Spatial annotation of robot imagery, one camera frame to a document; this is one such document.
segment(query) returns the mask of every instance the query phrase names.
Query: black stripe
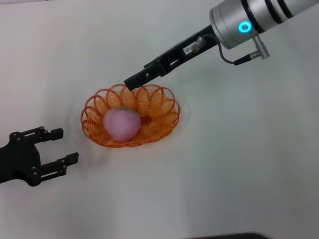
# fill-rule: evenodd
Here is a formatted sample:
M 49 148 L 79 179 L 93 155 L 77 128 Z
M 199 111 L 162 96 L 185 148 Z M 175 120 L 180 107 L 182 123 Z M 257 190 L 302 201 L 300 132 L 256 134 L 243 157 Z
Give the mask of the black stripe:
M 294 15 L 291 13 L 289 8 L 287 7 L 285 0 L 278 0 L 279 6 L 283 10 L 284 14 L 286 15 L 287 18 L 292 18 Z
M 244 7 L 244 9 L 246 11 L 246 14 L 247 14 L 251 24 L 253 24 L 253 27 L 256 29 L 256 31 L 259 34 L 265 32 L 264 29 L 259 25 L 258 21 L 255 19 L 253 13 L 251 12 L 251 9 L 250 9 L 250 7 L 248 5 L 247 0 L 241 0 L 241 3 L 242 3 L 242 5 L 243 5 L 243 7 Z
M 280 16 L 277 14 L 274 6 L 273 6 L 273 3 L 271 2 L 271 0 L 265 0 L 265 3 L 267 5 L 267 8 L 268 8 L 268 11 L 270 12 L 270 15 L 273 17 L 273 19 L 275 20 L 275 22 L 277 24 L 281 24 L 283 23 L 284 21 L 281 20 Z

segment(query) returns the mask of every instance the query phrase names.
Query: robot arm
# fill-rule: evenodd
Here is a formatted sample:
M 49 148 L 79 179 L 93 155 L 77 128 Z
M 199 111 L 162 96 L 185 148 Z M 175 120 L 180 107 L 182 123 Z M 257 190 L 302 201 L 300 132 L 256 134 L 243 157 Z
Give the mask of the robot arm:
M 216 45 L 222 59 L 235 66 L 258 57 L 266 59 L 270 54 L 259 34 L 317 3 L 319 0 L 226 0 L 210 10 L 210 26 L 166 51 L 124 83 L 130 91 L 141 87 Z M 224 58 L 221 44 L 232 49 L 250 39 L 257 51 L 234 62 Z

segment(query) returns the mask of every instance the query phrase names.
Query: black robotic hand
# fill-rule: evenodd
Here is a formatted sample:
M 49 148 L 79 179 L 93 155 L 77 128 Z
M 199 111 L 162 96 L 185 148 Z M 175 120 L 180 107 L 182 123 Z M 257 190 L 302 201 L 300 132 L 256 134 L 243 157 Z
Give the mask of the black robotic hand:
M 66 174 L 66 168 L 78 162 L 78 153 L 72 153 L 55 162 L 41 165 L 36 143 L 63 138 L 63 129 L 48 132 L 44 127 L 26 132 L 14 132 L 9 143 L 0 148 L 0 183 L 21 179 L 29 186 Z

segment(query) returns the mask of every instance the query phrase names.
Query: blue led ring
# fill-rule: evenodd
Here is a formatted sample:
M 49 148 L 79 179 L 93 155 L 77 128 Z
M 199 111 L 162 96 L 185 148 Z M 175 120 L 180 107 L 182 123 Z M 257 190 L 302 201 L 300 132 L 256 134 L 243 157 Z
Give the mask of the blue led ring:
M 249 21 L 243 21 L 241 24 L 239 24 L 238 29 L 242 33 L 247 33 L 253 28 L 251 22 Z

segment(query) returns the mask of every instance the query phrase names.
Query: black cable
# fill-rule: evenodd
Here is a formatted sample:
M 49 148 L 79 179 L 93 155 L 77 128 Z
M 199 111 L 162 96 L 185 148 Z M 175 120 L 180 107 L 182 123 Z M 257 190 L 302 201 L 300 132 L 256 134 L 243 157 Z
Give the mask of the black cable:
M 213 34 L 204 34 L 204 35 L 202 35 L 201 37 L 203 37 L 203 38 L 206 38 L 206 37 L 213 38 L 214 41 L 218 42 L 217 45 L 218 45 L 218 47 L 219 47 L 219 54 L 220 54 L 221 59 L 223 59 L 223 60 L 224 60 L 226 63 L 228 63 L 228 64 L 231 64 L 231 65 L 234 65 L 234 64 L 235 64 L 235 62 L 229 61 L 229 60 L 227 60 L 227 59 L 224 57 L 223 49 L 222 49 L 221 44 L 220 44 L 220 42 L 219 42 L 219 40 L 218 40 L 218 38 L 217 38 L 216 36 L 214 36 Z

